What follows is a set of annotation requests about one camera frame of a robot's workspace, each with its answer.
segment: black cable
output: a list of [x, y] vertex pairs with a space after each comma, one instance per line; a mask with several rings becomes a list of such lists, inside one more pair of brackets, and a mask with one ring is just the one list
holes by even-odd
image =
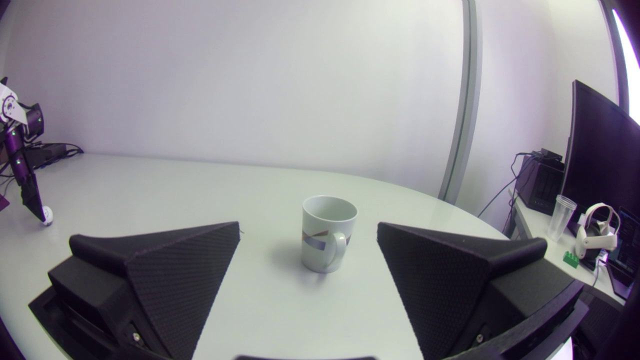
[[9, 184], [11, 184], [11, 182], [15, 180], [15, 177], [12, 177], [11, 179], [7, 179], [5, 180], [2, 184], [0, 184], [0, 186], [2, 186], [3, 184], [6, 183], [6, 186], [4, 187], [4, 192], [2, 194], [2, 197], [6, 197], [6, 190], [9, 188]]
[[511, 172], [513, 173], [513, 180], [511, 180], [507, 185], [505, 185], [502, 189], [500, 189], [500, 191], [497, 194], [495, 194], [495, 196], [482, 209], [482, 211], [480, 211], [480, 214], [478, 214], [478, 217], [480, 217], [484, 213], [484, 211], [489, 207], [489, 205], [491, 205], [491, 203], [498, 197], [498, 195], [500, 195], [504, 191], [504, 189], [507, 188], [507, 186], [511, 185], [514, 181], [516, 181], [518, 179], [518, 176], [516, 176], [515, 172], [513, 172], [513, 164], [516, 163], [516, 159], [518, 158], [518, 156], [521, 156], [521, 155], [532, 155], [532, 153], [531, 152], [519, 152], [513, 157], [513, 162], [511, 163]]
[[34, 143], [34, 144], [30, 145], [29, 147], [27, 147], [27, 149], [42, 149], [46, 145], [66, 145], [66, 146], [73, 146], [75, 149], [67, 149], [67, 151], [65, 151], [64, 154], [47, 160], [45, 163], [41, 164], [36, 169], [47, 167], [49, 165], [57, 163], [60, 160], [69, 159], [69, 158], [72, 158], [72, 157], [74, 157], [75, 155], [78, 155], [78, 154], [84, 154], [84, 150], [82, 150], [82, 148], [80, 146], [72, 144], [72, 143], [65, 143], [65, 142]]
[[502, 187], [502, 189], [500, 189], [500, 191], [499, 191], [497, 194], [495, 194], [495, 196], [493, 197], [493, 199], [491, 199], [491, 200], [489, 201], [489, 203], [484, 207], [484, 209], [482, 209], [482, 211], [480, 211], [480, 214], [478, 214], [478, 217], [480, 217], [480, 215], [482, 215], [482, 214], [484, 213], [484, 211], [489, 207], [489, 205], [491, 205], [491, 203], [495, 200], [495, 198], [497, 198], [497, 197], [498, 197], [498, 195], [502, 194], [502, 192], [504, 191], [504, 189], [506, 189], [506, 188], [507, 188], [507, 186], [509, 186], [509, 185], [513, 184], [513, 182], [514, 182], [514, 181], [516, 181], [516, 180], [517, 180], [517, 178], [514, 178], [514, 179], [513, 179], [513, 180], [511, 180], [509, 183], [507, 183], [507, 185], [504, 185], [504, 187]]
[[598, 262], [596, 263], [596, 279], [593, 281], [593, 284], [591, 285], [592, 289], [594, 286], [596, 286], [596, 282], [598, 282], [598, 275], [600, 273], [600, 265], [599, 265], [600, 263], [603, 263], [604, 266], [607, 266], [607, 263], [602, 261], [602, 259], [598, 259]]
[[[520, 167], [520, 174], [532, 164], [533, 160], [540, 159], [540, 155], [536, 154], [535, 152], [531, 152], [525, 155], [531, 155], [531, 157], [527, 160], [526, 165], [524, 162], [522, 163], [522, 166]], [[511, 163], [511, 173], [515, 175], [515, 172], [513, 171], [513, 164], [515, 164], [515, 161]], [[529, 180], [531, 180], [532, 175], [533, 175], [533, 172], [529, 172], [529, 176], [527, 176], [527, 180], [522, 185], [522, 188], [527, 186], [527, 184], [529, 183]], [[511, 221], [511, 217], [513, 216], [513, 205], [515, 205], [515, 202], [519, 197], [520, 197], [520, 193], [516, 195], [516, 190], [513, 189], [513, 192], [511, 193], [511, 200], [509, 201], [509, 213], [507, 214], [507, 220], [504, 222], [504, 225], [502, 226], [502, 233], [504, 233], [504, 231], [507, 229], [507, 225]]]
[[6, 170], [6, 168], [9, 167], [9, 162], [7, 161], [6, 164], [4, 164], [4, 166], [2, 168], [0, 168], [0, 177], [11, 177], [9, 175], [2, 175], [2, 173]]

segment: plastic cup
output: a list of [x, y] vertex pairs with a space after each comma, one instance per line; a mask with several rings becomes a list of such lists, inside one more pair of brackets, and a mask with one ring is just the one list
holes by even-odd
[[551, 222], [547, 229], [547, 236], [550, 240], [557, 242], [560, 239], [560, 235], [562, 235], [566, 225], [569, 223], [575, 207], [575, 202], [571, 201], [571, 199], [562, 195], [556, 197], [554, 215], [551, 217]]

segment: white vr headset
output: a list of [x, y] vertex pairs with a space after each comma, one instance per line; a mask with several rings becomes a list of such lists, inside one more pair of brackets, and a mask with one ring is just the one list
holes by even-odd
[[[591, 217], [599, 208], [609, 208], [609, 218], [607, 221], [597, 221], [595, 224], [591, 224]], [[618, 227], [615, 229], [609, 225], [613, 215], [618, 218]], [[584, 225], [580, 225], [575, 237], [575, 255], [579, 259], [584, 259], [587, 249], [614, 250], [618, 246], [619, 229], [620, 217], [612, 207], [602, 202], [591, 206], [587, 209]]]

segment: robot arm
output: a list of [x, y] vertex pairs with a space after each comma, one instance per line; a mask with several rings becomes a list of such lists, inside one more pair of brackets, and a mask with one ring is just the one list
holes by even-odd
[[13, 176], [21, 188], [22, 203], [45, 225], [50, 225], [53, 221], [52, 211], [42, 206], [36, 175], [24, 155], [25, 140], [32, 141], [44, 131], [42, 111], [36, 104], [28, 113], [25, 112], [18, 97], [6, 86], [6, 78], [0, 81], [0, 102], [0, 122], [3, 126], [0, 145], [4, 144]]

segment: white table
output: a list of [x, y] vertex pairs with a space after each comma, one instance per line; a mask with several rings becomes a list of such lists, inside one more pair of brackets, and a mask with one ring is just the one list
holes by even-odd
[[[513, 209], [515, 210], [516, 228], [518, 231], [523, 233], [519, 234], [520, 236], [546, 239], [547, 252], [545, 253], [545, 259], [549, 260], [549, 262], [559, 267], [575, 279], [578, 279], [590, 286], [593, 284], [596, 280], [595, 271], [591, 271], [580, 264], [578, 264], [577, 268], [574, 268], [563, 261], [564, 253], [566, 251], [575, 254], [575, 236], [571, 231], [569, 231], [569, 229], [564, 230], [564, 233], [560, 236], [560, 239], [557, 242], [549, 240], [547, 236], [547, 227], [551, 221], [551, 216], [529, 209], [520, 198], [517, 198]], [[598, 280], [595, 284], [595, 288], [624, 305], [625, 301], [613, 292], [613, 287], [611, 286], [611, 280], [606, 267], [600, 263], [598, 263], [598, 267]]]
[[[27, 359], [64, 359], [28, 304], [51, 285], [47, 271], [70, 255], [72, 234], [239, 221], [244, 233], [194, 359], [422, 359], [376, 243], [378, 222], [505, 238], [429, 195], [328, 172], [85, 154], [36, 174], [53, 225], [42, 226], [21, 205], [15, 184], [7, 194], [12, 205], [0, 212], [0, 317]], [[300, 261], [301, 204], [317, 194], [359, 208], [342, 268], [332, 274]]]

